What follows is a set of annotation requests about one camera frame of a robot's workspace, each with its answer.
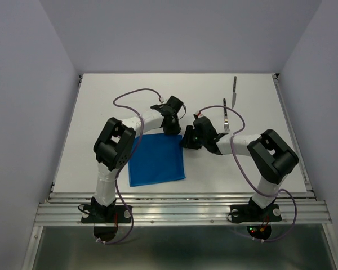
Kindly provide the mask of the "blue cloth napkin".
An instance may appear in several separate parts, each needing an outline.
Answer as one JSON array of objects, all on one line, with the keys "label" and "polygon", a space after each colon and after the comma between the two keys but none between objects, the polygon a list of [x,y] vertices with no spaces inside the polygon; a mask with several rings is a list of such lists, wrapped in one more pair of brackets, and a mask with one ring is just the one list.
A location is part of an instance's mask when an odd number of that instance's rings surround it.
[{"label": "blue cloth napkin", "polygon": [[181,135],[144,134],[129,160],[131,187],[154,185],[185,178]]}]

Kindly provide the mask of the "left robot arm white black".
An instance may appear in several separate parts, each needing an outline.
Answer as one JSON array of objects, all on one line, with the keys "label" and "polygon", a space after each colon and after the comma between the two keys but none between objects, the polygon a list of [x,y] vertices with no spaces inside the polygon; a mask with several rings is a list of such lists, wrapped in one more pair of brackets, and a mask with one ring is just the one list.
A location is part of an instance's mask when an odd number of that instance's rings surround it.
[{"label": "left robot arm white black", "polygon": [[179,110],[154,105],[141,115],[108,119],[94,144],[98,178],[90,204],[79,208],[82,222],[130,223],[125,214],[132,207],[116,204],[118,175],[125,166],[131,187],[185,178]]}]

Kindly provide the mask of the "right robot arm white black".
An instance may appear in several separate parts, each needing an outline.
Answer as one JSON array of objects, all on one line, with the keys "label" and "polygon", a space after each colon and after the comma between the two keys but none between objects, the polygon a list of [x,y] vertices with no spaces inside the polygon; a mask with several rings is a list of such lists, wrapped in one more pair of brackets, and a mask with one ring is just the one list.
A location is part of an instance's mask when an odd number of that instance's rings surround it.
[{"label": "right robot arm white black", "polygon": [[[292,148],[272,129],[262,134],[247,136],[229,132],[218,133],[215,128],[189,125],[180,145],[192,150],[204,147],[215,155],[233,156],[239,171],[254,190],[254,194],[246,205],[231,208],[230,213],[233,219],[261,219],[271,214],[270,207],[280,193],[282,182],[299,162]],[[254,186],[245,175],[238,160],[239,155],[252,158],[260,173],[257,186]]]}]

